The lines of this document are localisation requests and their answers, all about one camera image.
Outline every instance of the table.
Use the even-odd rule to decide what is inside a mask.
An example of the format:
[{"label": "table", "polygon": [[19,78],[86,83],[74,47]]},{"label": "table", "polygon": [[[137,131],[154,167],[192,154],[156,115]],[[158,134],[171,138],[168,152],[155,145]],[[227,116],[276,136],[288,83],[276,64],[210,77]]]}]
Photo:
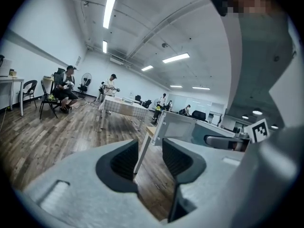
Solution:
[{"label": "table", "polygon": [[141,118],[141,123],[139,125],[138,131],[140,131],[140,127],[142,126],[143,120],[149,112],[148,109],[144,108],[140,104],[129,104],[123,102],[120,98],[111,97],[108,95],[106,95],[104,102],[102,102],[99,106],[99,110],[102,110],[101,128],[104,127],[105,112],[111,111],[126,116],[134,116],[137,118]]},{"label": "table", "polygon": [[138,170],[139,170],[139,168],[140,168],[140,166],[143,162],[144,155],[147,152],[147,149],[149,147],[151,139],[153,138],[153,136],[155,134],[155,131],[156,131],[156,127],[146,127],[146,129],[147,129],[147,134],[144,138],[142,148],[141,148],[141,151],[139,153],[138,162],[136,163],[135,168],[134,168],[134,174],[137,174],[137,172],[138,172]]},{"label": "table", "polygon": [[43,77],[44,80],[48,80],[48,81],[51,81],[52,82],[52,85],[51,85],[51,92],[50,94],[52,93],[53,91],[53,86],[54,86],[54,77],[52,76],[51,78],[46,78],[46,77]]},{"label": "table", "polygon": [[0,77],[0,84],[10,84],[10,93],[9,93],[9,106],[11,109],[13,109],[13,95],[14,92],[14,83],[21,83],[20,84],[20,94],[19,94],[19,101],[20,101],[20,114],[23,116],[23,82],[24,78],[18,78],[18,77]]}]

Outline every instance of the folding chair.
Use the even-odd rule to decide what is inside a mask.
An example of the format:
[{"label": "folding chair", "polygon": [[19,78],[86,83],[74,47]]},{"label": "folding chair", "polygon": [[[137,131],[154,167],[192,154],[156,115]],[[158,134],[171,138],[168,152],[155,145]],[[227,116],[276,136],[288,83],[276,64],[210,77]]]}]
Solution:
[{"label": "folding chair", "polygon": [[53,113],[55,114],[55,116],[57,117],[56,113],[55,113],[55,109],[53,107],[53,105],[56,105],[55,108],[59,107],[61,105],[60,102],[58,102],[58,100],[54,100],[54,101],[51,101],[48,99],[48,94],[47,94],[47,91],[46,91],[46,88],[44,87],[44,84],[43,84],[43,81],[41,81],[41,85],[42,85],[42,89],[43,89],[43,96],[42,96],[42,102],[41,102],[41,105],[40,105],[40,119],[41,119],[41,115],[42,115],[42,110],[43,110],[43,106],[45,103],[48,103],[49,106],[51,107],[51,110],[53,111]]}]

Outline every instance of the black bag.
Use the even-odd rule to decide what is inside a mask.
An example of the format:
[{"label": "black bag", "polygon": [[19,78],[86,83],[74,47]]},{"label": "black bag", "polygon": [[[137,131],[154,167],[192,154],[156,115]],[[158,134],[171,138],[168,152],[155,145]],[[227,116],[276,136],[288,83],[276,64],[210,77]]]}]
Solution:
[{"label": "black bag", "polygon": [[186,113],[185,108],[184,108],[184,109],[181,109],[181,110],[179,111],[179,115],[185,115],[185,113]]}]

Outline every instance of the cable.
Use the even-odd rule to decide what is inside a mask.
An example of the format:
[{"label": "cable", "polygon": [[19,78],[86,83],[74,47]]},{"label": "cable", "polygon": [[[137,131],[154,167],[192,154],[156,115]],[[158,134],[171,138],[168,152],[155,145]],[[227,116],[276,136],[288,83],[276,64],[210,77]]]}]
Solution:
[{"label": "cable", "polygon": [[3,122],[4,122],[4,118],[5,118],[6,110],[7,110],[7,107],[5,108],[4,117],[3,117],[2,124],[1,124],[1,127],[0,127],[0,132],[1,132],[1,129],[2,129]]}]

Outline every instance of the white desk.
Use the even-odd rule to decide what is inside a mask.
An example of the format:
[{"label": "white desk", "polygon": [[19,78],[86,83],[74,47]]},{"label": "white desk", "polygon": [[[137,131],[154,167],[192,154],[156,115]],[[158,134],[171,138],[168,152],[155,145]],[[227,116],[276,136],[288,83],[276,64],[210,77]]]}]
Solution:
[{"label": "white desk", "polygon": [[13,109],[13,104],[12,104],[12,99],[13,99],[13,95],[12,93],[14,92],[14,83],[21,83],[20,84],[20,113],[21,116],[23,116],[23,82],[24,82],[24,78],[19,78],[19,77],[12,77],[12,76],[8,76],[8,77],[0,77],[0,84],[10,84],[10,93],[9,93],[9,106],[11,109]]},{"label": "white desk", "polygon": [[122,99],[118,97],[110,97],[106,96],[104,102],[101,103],[99,106],[99,110],[102,112],[102,120],[101,120],[101,128],[104,127],[105,123],[105,112],[111,111],[116,112],[119,114],[123,114],[126,116],[134,116],[141,119],[141,123],[138,127],[138,131],[140,131],[140,127],[145,119],[147,113],[149,112],[148,109],[144,108],[140,104],[128,104],[123,102]]}]

